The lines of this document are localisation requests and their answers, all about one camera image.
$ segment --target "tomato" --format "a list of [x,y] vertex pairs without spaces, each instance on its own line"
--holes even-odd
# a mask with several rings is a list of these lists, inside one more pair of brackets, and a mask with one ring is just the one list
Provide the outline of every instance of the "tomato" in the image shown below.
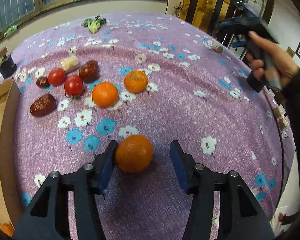
[[65,71],[60,68],[54,68],[50,71],[49,76],[48,76],[48,82],[52,86],[60,86],[66,79],[66,73]]
[[84,91],[83,81],[81,77],[77,75],[72,75],[67,77],[65,81],[65,92],[68,96],[77,98]]

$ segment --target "mandarin orange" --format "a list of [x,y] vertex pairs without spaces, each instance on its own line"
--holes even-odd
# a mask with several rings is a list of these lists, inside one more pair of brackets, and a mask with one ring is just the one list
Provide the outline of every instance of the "mandarin orange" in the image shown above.
[[153,148],[147,137],[135,134],[125,138],[115,152],[115,163],[125,172],[143,171],[151,162]]
[[93,102],[101,107],[106,108],[113,106],[118,101],[118,89],[110,82],[102,82],[96,85],[92,90]]
[[139,70],[130,71],[124,78],[124,85],[130,93],[140,93],[148,85],[147,75]]

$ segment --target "table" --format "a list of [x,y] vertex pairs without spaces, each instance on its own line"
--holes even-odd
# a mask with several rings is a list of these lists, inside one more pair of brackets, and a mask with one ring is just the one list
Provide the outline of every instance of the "table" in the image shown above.
[[[212,171],[238,171],[271,217],[286,182],[282,167],[289,173],[295,146],[290,127],[278,132],[272,114],[277,104],[269,91],[255,93],[245,81],[250,70],[243,62],[226,49],[216,53],[210,36],[180,19],[126,12],[101,17],[107,24],[96,34],[79,19],[26,39],[12,53],[22,92],[14,162],[24,204],[51,171],[76,171],[102,153],[109,140],[139,133],[153,144],[150,166],[140,174],[115,168],[105,196],[96,196],[106,239],[182,238],[192,196],[179,187],[170,160],[169,144],[175,139]],[[100,67],[101,77],[87,84],[80,100],[67,99],[63,85],[36,86],[36,78],[71,54],[80,65],[97,60]],[[147,74],[147,91],[133,95],[125,90],[123,79],[132,69]],[[115,83],[120,91],[119,101],[108,109],[91,101],[91,90],[101,81]],[[46,93],[57,99],[58,110],[31,116],[30,105]],[[212,239],[218,228],[215,196]],[[77,239],[73,194],[69,202],[71,235]]]

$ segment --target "cable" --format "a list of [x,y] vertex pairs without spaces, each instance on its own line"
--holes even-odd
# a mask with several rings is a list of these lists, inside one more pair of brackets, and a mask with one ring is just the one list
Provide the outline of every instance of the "cable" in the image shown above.
[[172,13],[172,15],[175,14],[178,18],[180,18],[180,13],[181,13],[183,7],[186,7],[186,9],[188,10],[187,6],[189,6],[189,5],[188,4],[184,5],[183,2],[182,2],[182,0],[180,0],[179,6],[175,6],[174,7],[175,11]]

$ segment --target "finger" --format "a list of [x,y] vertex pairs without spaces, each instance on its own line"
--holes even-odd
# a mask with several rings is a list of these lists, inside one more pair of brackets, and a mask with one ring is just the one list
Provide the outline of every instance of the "finger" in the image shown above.
[[247,53],[247,60],[249,61],[249,62],[252,62],[253,61],[253,56],[252,56],[252,54],[251,53]]
[[258,79],[259,81],[261,80],[261,78],[264,76],[265,74],[265,70],[263,68],[258,68],[257,70],[253,71],[253,75],[256,79]]
[[252,70],[257,70],[258,68],[262,68],[264,66],[264,62],[261,59],[256,59],[251,62]]
[[264,49],[265,51],[269,52],[271,55],[276,51],[277,45],[274,44],[271,41],[268,41],[264,38],[261,38],[258,34],[255,32],[249,32],[250,39],[253,40],[253,42],[260,47],[261,49]]

